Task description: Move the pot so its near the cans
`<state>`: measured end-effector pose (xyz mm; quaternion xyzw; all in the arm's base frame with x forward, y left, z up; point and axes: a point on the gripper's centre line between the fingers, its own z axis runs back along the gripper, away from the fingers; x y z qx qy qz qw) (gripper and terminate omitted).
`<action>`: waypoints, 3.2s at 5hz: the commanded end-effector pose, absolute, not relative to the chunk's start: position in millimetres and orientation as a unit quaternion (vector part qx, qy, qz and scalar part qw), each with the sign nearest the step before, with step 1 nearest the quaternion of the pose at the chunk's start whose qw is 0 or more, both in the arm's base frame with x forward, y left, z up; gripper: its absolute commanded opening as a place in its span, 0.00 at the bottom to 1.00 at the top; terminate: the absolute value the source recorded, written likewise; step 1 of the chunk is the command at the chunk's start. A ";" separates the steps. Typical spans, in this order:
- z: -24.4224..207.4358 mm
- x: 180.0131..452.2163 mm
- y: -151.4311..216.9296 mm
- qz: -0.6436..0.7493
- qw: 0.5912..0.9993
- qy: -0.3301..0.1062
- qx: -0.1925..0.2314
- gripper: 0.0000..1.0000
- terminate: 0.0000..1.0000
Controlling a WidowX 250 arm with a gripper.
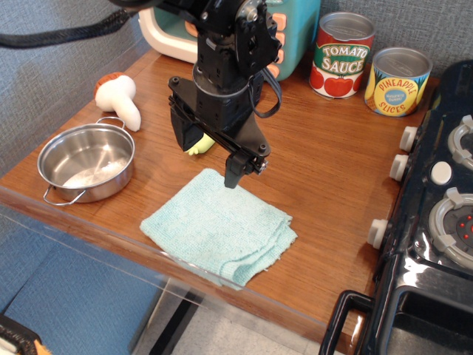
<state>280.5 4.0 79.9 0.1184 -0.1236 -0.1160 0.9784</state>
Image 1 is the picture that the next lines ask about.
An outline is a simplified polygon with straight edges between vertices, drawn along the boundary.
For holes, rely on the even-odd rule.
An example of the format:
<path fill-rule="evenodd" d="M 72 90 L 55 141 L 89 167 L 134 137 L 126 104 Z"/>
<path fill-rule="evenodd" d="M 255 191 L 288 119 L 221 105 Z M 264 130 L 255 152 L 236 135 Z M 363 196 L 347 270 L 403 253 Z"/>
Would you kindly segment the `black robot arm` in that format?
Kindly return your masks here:
<path fill-rule="evenodd" d="M 197 28 L 197 62 L 190 80 L 169 79 L 171 123 L 182 150 L 204 135 L 224 147 L 225 186 L 235 188 L 241 178 L 261 173 L 270 144 L 256 118 L 269 118 L 256 106 L 264 83 L 280 99 L 282 90 L 269 65 L 282 45 L 276 22 L 264 1 L 161 1 L 158 8 Z"/>

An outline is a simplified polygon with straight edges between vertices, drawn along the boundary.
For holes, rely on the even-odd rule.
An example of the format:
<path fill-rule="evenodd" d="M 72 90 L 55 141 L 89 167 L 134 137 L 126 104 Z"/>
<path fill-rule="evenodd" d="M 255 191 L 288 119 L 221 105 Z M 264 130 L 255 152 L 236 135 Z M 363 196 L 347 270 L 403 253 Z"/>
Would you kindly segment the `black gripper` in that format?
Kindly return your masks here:
<path fill-rule="evenodd" d="M 259 175 L 267 167 L 270 145 L 254 111 L 262 85 L 261 76 L 231 89 L 178 76 L 169 79 L 171 124 L 179 147 L 186 152 L 207 134 L 227 149 L 226 188 L 236 188 L 244 175 Z"/>

